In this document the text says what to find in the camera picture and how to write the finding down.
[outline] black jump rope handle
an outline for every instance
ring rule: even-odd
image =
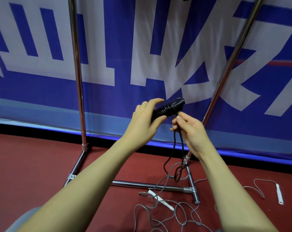
[[[185,105],[185,100],[183,98],[176,98],[171,103],[168,103],[167,105],[154,110],[152,113],[151,122],[160,116],[168,117],[177,115],[179,111],[183,110],[183,105]]]

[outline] red floor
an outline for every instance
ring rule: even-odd
[[[104,148],[93,148],[85,166],[105,151]],[[44,204],[59,191],[80,153],[81,146],[76,144],[0,135],[0,232],[5,231],[23,213]],[[165,175],[162,168],[165,160],[166,157],[134,153],[116,179],[157,183]],[[254,186],[255,178],[276,181],[280,185],[284,205],[278,203],[273,183],[258,182],[266,197],[265,200],[253,190],[249,190],[249,193],[279,231],[292,231],[292,175],[235,166],[230,166],[230,169],[242,185]],[[195,180],[206,176],[199,162],[192,161],[191,171]],[[188,186],[186,180],[179,185]],[[220,228],[220,221],[214,209],[209,183],[200,182],[196,186],[201,201],[198,213],[202,222],[215,231]],[[138,195],[140,191],[110,187],[87,231],[133,231],[134,206],[150,202],[150,199]],[[180,193],[163,192],[161,197],[178,202],[192,201],[191,195]],[[170,215],[172,212],[163,205],[152,212],[153,218],[159,220]],[[137,210],[137,218],[138,232],[151,230],[147,214],[142,208]],[[181,229],[175,218],[166,222],[166,226],[169,231]],[[184,231],[208,230],[189,223]]]

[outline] banner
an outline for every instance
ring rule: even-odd
[[[77,0],[87,131],[122,135],[157,97],[202,120],[253,5]],[[67,0],[0,0],[0,119],[80,129]],[[292,156],[292,0],[265,0],[206,129],[218,148]]]

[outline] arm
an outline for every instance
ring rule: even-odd
[[[231,173],[209,140],[203,124],[183,112],[173,120],[171,130],[175,130],[177,124],[187,146],[203,165],[223,230],[278,231]]]
[[[161,101],[152,99],[138,105],[121,139],[45,203],[18,231],[86,231],[122,165],[152,139],[166,119],[162,116],[151,123],[154,107]]]

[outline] metal rack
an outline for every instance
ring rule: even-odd
[[[212,110],[221,94],[221,91],[224,87],[225,82],[227,81],[229,74],[236,62],[237,56],[249,34],[249,31],[252,27],[252,24],[262,6],[264,0],[256,0],[252,11],[246,20],[243,29],[237,39],[234,51],[229,58],[223,76],[214,92],[214,95],[211,99],[210,105],[206,111],[206,114],[203,119],[203,125],[205,126],[208,118],[210,117]],[[79,156],[76,164],[74,165],[71,173],[69,174],[64,186],[66,186],[75,176],[78,174],[79,166],[84,161],[85,157],[87,156],[87,141],[86,141],[86,124],[85,124],[85,111],[84,111],[84,101],[83,101],[83,85],[82,85],[82,73],[81,73],[81,64],[80,64],[80,47],[79,47],[79,40],[78,40],[78,28],[77,28],[77,11],[76,11],[76,0],[68,0],[69,4],[69,14],[70,14],[70,23],[71,23],[71,36],[72,36],[72,44],[73,44],[73,54],[74,54],[74,65],[75,65],[75,76],[76,76],[76,84],[77,84],[77,93],[78,93],[78,102],[79,102],[79,111],[80,111],[80,128],[81,128],[81,135],[82,135],[82,153]],[[190,160],[191,152],[185,157],[184,162],[188,163]],[[172,191],[172,192],[181,192],[192,194],[193,203],[198,205],[200,203],[198,199],[198,194],[196,187],[194,185],[194,180],[191,175],[191,171],[189,166],[186,167],[188,173],[188,181],[189,187],[173,187],[173,186],[166,186],[164,188],[163,185],[158,185],[156,188],[161,190],[164,188],[164,191]],[[114,180],[112,186],[119,186],[119,187],[131,187],[131,188],[141,188],[141,189],[153,189],[155,184],[148,184],[148,183],[137,183],[137,182],[126,182],[126,181],[117,181]]]

